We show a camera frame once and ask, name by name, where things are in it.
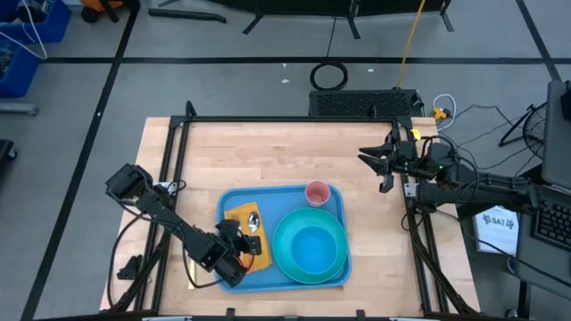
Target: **teal bowl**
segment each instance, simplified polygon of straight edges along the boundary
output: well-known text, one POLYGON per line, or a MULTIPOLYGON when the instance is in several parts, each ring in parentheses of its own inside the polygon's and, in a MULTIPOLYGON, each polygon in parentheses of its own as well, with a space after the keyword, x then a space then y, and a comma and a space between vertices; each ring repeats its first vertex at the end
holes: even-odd
POLYGON ((349 242, 339 221, 329 212, 303 208, 287 214, 276 227, 274 259, 281 270, 303 284, 334 277, 347 260, 349 242))

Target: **yellow cable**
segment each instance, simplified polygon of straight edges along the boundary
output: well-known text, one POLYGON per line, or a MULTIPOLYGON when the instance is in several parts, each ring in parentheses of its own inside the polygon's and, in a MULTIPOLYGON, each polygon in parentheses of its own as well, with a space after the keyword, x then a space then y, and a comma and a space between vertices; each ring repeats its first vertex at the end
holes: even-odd
POLYGON ((417 17, 414 19, 414 22, 412 23, 412 29, 410 30, 409 33, 409 39, 407 40, 407 45, 404 47, 404 55, 402 56, 402 62, 401 62, 401 76, 399 77, 399 82, 396 84, 397 88, 401 88, 402 81, 404 80, 404 65, 407 61, 407 56, 409 55, 410 41, 412 41, 412 36, 414 36, 414 30, 417 28, 418 20, 420 19, 420 14, 422 13, 422 8, 424 8, 425 6, 425 2, 426 0, 422 0, 420 2, 420 6, 417 12, 417 17))

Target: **mesh basket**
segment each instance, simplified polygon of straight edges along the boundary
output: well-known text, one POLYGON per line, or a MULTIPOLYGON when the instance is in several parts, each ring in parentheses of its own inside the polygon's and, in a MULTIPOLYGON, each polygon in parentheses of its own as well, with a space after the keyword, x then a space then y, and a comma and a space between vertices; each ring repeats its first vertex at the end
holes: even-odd
POLYGON ((543 140, 545 137, 546 103, 535 108, 524 123, 524 141, 537 157, 543 157, 543 140))

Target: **pink cup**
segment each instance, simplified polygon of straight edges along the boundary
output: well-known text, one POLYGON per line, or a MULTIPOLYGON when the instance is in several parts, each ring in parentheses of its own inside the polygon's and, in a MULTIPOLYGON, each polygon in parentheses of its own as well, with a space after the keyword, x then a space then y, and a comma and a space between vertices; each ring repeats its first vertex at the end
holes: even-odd
POLYGON ((329 185, 323 182, 314 181, 305 186, 305 198, 312 207, 321 207, 329 201, 330 195, 329 185))

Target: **blue bin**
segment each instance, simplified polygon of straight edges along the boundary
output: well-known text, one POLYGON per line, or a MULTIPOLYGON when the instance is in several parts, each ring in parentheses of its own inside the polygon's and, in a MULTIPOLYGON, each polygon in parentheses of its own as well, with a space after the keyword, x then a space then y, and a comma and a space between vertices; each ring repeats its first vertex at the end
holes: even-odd
MULTIPOLYGON (((20 0, 0 0, 0 22, 12 21, 18 10, 20 0)), ((70 22, 71 12, 63 0, 54 0, 50 12, 44 21, 36 23, 36 30, 43 43, 60 42, 65 35, 65 29, 68 28, 70 22)), ((36 33, 29 23, 24 24, 24 28, 28 34, 36 39, 36 33)), ((21 23, 8 23, 0 25, 0 31, 6 35, 14 38, 21 39, 23 44, 33 44, 33 42, 26 36, 22 29, 21 23)))
MULTIPOLYGON (((11 41, 0 41, 0 47, 11 41)), ((16 98, 26 95, 29 85, 36 74, 38 59, 19 45, 15 48, 14 56, 8 65, 8 70, 0 78, 0 98, 16 98)))

